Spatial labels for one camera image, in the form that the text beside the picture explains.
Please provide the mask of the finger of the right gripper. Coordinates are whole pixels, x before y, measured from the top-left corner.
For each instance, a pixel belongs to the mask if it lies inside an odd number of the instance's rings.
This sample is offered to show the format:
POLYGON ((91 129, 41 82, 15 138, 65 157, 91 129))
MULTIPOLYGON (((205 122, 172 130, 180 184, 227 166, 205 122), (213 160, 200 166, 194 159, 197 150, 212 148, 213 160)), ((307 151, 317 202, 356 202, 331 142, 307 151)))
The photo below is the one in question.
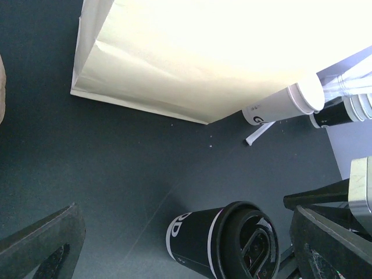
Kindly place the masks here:
POLYGON ((349 179, 330 184, 325 187, 297 194, 287 195, 283 198, 284 206, 294 210, 297 206, 307 206, 321 203, 347 202, 349 193, 349 179))

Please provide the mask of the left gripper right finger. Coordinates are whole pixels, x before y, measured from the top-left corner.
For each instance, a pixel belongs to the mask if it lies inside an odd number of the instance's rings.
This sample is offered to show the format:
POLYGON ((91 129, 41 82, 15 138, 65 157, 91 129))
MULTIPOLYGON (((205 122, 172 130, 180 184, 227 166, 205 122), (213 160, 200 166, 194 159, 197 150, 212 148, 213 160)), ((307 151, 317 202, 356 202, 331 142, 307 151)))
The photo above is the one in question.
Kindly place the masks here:
POLYGON ((371 242, 310 208, 294 210, 290 236, 302 278, 371 278, 371 242))

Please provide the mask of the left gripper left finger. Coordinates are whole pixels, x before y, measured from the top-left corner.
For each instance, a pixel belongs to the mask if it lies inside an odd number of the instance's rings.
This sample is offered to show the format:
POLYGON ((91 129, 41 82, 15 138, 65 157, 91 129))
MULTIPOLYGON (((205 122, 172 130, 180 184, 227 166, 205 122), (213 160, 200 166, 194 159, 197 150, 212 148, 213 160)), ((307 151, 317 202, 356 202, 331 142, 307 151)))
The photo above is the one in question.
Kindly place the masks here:
POLYGON ((1 278, 72 278, 85 235, 76 203, 36 221, 1 239, 1 278))

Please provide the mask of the black lid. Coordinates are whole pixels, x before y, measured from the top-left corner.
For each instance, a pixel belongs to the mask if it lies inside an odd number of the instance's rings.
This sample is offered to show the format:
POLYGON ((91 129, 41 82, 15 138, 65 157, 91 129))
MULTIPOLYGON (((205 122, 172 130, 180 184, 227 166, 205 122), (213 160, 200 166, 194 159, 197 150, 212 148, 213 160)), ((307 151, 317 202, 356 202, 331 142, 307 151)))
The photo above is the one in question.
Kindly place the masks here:
POLYGON ((275 278, 280 265, 278 236, 268 215, 238 201, 212 221, 207 244, 213 278, 275 278))

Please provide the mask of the single white stirrer packet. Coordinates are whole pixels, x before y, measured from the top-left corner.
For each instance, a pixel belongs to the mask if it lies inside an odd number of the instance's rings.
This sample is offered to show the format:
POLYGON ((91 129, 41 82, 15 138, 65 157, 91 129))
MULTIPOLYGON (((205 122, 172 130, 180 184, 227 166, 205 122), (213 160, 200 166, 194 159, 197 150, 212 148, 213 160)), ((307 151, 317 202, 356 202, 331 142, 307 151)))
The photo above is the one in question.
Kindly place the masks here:
POLYGON ((255 132, 253 132, 251 135, 245 138, 245 142, 252 146, 252 144, 260 137, 262 136, 271 126, 273 126, 275 122, 269 122, 262 124, 255 132))

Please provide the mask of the kraft paper bag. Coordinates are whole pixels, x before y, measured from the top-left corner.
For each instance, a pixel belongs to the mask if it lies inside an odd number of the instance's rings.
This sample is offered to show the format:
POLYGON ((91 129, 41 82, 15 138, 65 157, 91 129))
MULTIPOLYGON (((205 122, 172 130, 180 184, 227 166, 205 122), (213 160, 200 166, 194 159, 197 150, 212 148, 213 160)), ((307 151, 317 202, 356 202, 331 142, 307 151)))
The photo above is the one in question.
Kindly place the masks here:
POLYGON ((370 1, 84 1, 70 93, 210 124, 370 45, 370 1))

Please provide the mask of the single black paper cup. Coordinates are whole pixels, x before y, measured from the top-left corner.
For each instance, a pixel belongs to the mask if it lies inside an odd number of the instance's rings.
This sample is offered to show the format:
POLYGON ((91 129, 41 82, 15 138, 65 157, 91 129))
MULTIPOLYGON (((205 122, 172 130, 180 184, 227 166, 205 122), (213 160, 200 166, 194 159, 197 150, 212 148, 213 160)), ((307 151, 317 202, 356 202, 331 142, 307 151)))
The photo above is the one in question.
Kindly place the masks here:
POLYGON ((177 216, 166 231, 166 248, 173 260, 207 278, 217 278, 213 232, 223 208, 177 216))

